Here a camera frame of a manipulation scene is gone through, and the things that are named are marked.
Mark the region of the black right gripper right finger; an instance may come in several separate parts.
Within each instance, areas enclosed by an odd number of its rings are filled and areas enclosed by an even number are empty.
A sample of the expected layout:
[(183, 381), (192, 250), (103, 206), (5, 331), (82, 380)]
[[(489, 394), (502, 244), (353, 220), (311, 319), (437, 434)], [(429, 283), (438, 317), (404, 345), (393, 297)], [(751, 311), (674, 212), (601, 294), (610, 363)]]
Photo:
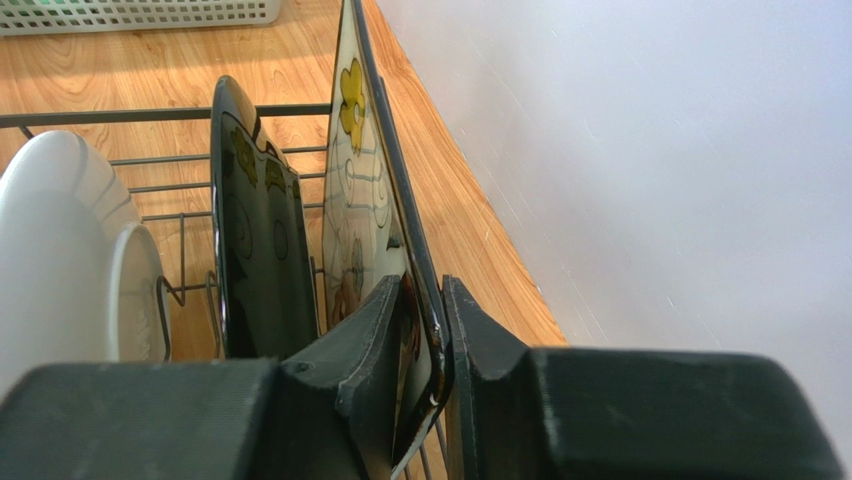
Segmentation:
[(454, 362), (445, 407), (451, 479), (544, 479), (540, 428), (526, 364), (529, 347), (457, 277), (442, 281)]

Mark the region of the round black rimmed plate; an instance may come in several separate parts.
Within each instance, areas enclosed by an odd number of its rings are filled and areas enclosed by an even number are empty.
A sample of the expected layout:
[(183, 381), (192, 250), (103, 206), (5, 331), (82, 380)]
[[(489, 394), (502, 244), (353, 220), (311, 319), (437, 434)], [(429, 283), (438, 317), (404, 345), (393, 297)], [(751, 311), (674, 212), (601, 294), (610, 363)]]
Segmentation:
[(300, 180), (229, 75), (215, 86), (210, 147), (225, 355), (286, 359), (319, 336)]

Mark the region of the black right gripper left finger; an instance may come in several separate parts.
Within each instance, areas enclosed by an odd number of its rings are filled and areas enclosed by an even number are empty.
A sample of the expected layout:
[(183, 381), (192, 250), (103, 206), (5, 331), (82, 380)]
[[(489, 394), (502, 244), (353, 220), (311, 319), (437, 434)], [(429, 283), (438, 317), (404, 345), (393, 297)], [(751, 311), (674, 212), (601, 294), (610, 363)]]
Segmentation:
[(388, 479), (400, 363), (401, 279), (384, 277), (331, 332), (265, 383), (255, 479)]

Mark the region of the square floral ceramic plate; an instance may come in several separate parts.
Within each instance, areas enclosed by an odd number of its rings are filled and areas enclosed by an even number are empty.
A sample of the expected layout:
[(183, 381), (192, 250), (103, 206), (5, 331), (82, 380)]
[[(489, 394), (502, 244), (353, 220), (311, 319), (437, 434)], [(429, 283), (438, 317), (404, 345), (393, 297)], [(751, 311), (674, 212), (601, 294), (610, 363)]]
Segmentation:
[(400, 366), (390, 474), (396, 479), (449, 396), (450, 328), (361, 1), (345, 1), (340, 11), (322, 256), (329, 328), (360, 307), (384, 277), (400, 278)]

